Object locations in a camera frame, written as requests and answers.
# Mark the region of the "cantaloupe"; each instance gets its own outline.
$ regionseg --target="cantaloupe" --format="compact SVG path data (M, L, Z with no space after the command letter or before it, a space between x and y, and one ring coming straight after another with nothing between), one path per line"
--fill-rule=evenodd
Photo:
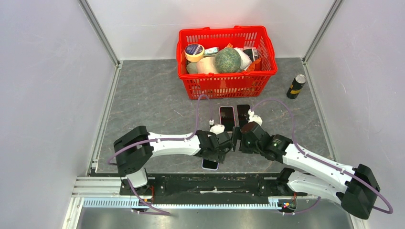
M235 73L240 70L242 59L233 48L224 48L215 57L215 68L219 73Z

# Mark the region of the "black beverage can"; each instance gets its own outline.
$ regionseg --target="black beverage can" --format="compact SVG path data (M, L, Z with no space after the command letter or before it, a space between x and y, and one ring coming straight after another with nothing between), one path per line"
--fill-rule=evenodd
M304 75L302 74L297 75L292 81L291 86L287 91L287 97L290 99L295 99L306 82L307 78Z

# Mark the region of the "smartphone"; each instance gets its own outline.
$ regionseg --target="smartphone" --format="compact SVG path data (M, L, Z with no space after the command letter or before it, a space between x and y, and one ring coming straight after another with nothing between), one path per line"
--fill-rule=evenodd
M232 131L235 126L235 114L232 106L221 106L219 108L221 125L225 126L225 131Z
M248 118L247 112L250 110L250 105L249 104L237 105L236 109L238 111L239 127L242 128L244 125L247 124Z
M219 163L203 159L201 167L208 170L218 170Z

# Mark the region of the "plastic basket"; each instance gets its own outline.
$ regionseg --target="plastic basket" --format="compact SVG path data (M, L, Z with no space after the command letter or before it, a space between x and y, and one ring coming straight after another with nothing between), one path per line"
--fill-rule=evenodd
M205 48L223 49L229 43L234 47L254 46L261 58L261 71L222 74L188 74L184 49L191 43ZM229 29L187 29L179 32L176 50L177 72L183 80L190 99L206 94L210 98L254 97L260 95L266 83L277 72L273 44L264 26L235 26Z

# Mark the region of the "gray floor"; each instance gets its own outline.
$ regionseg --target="gray floor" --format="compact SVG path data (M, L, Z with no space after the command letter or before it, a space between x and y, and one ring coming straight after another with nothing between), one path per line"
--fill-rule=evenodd
M298 210L314 203L298 200ZM282 216L275 210L168 209L171 216L137 215L123 208L83 208L78 229L352 229L341 207L321 200L305 214Z
M293 111L298 142L305 148L330 158L319 117L309 90L305 85L298 98L290 100L286 90L297 74L304 69L299 58L278 58L278 72L270 78L260 96L237 99L213 99L215 122L219 122L220 106L238 104L253 106L265 98L278 98ZM98 173L115 173L107 159L114 153L113 142L136 126L161 134L185 134L194 129L196 101L190 100L182 81L177 76L175 60L124 61L118 80L108 124L103 139ZM209 105L200 104L200 125L209 129ZM287 111L276 102L268 102L256 109L263 119L263 128L270 134L291 138L291 120ZM216 172L279 172L284 166L267 161L260 155L229 152L225 163ZM145 168L149 173L207 172L201 169L201 158L184 155L159 156L150 159Z

